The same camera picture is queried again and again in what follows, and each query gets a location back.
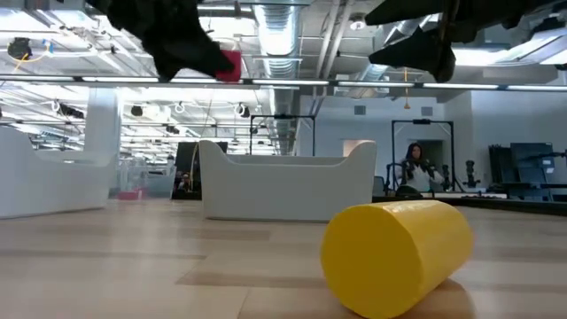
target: pillar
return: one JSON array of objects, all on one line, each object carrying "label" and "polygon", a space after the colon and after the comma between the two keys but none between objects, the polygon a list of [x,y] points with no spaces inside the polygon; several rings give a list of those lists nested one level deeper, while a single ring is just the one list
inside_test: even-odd
[{"label": "pillar", "polygon": [[90,89],[84,151],[115,154],[118,159],[122,107],[116,89]]}]

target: woman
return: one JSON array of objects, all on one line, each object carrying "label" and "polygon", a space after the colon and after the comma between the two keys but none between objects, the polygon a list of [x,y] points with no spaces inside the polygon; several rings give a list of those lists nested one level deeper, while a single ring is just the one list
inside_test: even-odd
[{"label": "woman", "polygon": [[429,191],[430,182],[443,183],[443,177],[435,167],[427,159],[423,159],[423,150],[418,143],[409,145],[401,167],[396,167],[396,177],[401,178],[401,186],[396,192],[401,196]]}]

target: floor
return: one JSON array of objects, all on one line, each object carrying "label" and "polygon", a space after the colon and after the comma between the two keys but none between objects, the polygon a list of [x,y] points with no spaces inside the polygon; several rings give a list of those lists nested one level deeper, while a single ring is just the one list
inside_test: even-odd
[{"label": "floor", "polygon": [[[567,318],[567,219],[462,211],[472,259],[402,318]],[[322,279],[324,227],[167,200],[0,221],[0,317],[358,318]]]}]

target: yellow cylinder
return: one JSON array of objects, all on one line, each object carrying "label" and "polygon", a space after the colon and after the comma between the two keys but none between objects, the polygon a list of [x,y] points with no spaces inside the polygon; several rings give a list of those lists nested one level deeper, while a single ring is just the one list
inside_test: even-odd
[{"label": "yellow cylinder", "polygon": [[454,207],[435,200],[353,206],[330,221],[321,250],[327,284],[370,319],[402,315],[472,253],[472,232]]}]

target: white partition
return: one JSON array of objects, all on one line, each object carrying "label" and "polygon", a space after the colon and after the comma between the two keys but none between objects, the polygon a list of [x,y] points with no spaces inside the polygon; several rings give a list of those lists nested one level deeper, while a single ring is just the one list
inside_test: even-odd
[{"label": "white partition", "polygon": [[106,205],[114,157],[61,153],[37,153],[26,134],[0,128],[0,218]]},{"label": "white partition", "polygon": [[207,218],[328,221],[372,200],[374,143],[348,158],[247,156],[241,163],[213,142],[201,141],[199,149]]}]

